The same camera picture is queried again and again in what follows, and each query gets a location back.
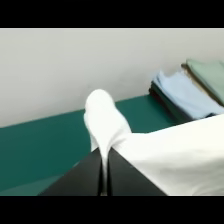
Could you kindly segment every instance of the white towel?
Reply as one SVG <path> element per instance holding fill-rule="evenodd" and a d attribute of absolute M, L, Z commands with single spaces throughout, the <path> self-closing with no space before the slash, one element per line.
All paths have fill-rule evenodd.
<path fill-rule="evenodd" d="M 160 71 L 153 82 L 175 105 L 194 120 L 205 118 L 211 113 L 224 113 L 224 108 L 199 90 L 184 71 L 176 72 L 169 77 Z"/>
<path fill-rule="evenodd" d="M 224 115 L 134 134 L 109 94 L 96 90 L 84 120 L 104 172 L 113 147 L 167 195 L 224 195 Z"/>

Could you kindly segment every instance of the white wall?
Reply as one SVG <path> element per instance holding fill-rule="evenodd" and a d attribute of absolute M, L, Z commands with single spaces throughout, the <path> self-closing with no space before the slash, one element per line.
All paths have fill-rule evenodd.
<path fill-rule="evenodd" d="M 187 57 L 224 60 L 224 29 L 0 29 L 0 126 L 147 94 Z"/>

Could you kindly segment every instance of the stack of folded clothes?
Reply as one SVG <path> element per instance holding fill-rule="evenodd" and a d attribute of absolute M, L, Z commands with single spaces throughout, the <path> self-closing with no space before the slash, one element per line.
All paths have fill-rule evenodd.
<path fill-rule="evenodd" d="M 224 113 L 224 64 L 188 59 L 182 67 L 169 77 L 160 71 L 150 94 L 180 123 Z"/>

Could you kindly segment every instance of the white cloth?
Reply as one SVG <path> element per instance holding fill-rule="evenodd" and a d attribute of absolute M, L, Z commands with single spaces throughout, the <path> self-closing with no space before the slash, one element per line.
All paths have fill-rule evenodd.
<path fill-rule="evenodd" d="M 211 113 L 224 113 L 224 108 L 199 90 L 184 71 L 176 72 L 169 77 L 160 71 L 153 82 L 175 105 L 194 120 L 204 118 Z"/>
<path fill-rule="evenodd" d="M 224 195 L 224 115 L 134 134 L 109 94 L 96 90 L 84 119 L 104 172 L 113 147 L 167 195 Z"/>

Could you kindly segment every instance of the green table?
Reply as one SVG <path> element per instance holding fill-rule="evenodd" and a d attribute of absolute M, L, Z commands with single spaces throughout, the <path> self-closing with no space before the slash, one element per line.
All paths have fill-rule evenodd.
<path fill-rule="evenodd" d="M 116 103 L 132 132 L 177 123 L 149 95 Z M 36 195 L 90 151 L 84 110 L 0 129 L 0 195 Z"/>

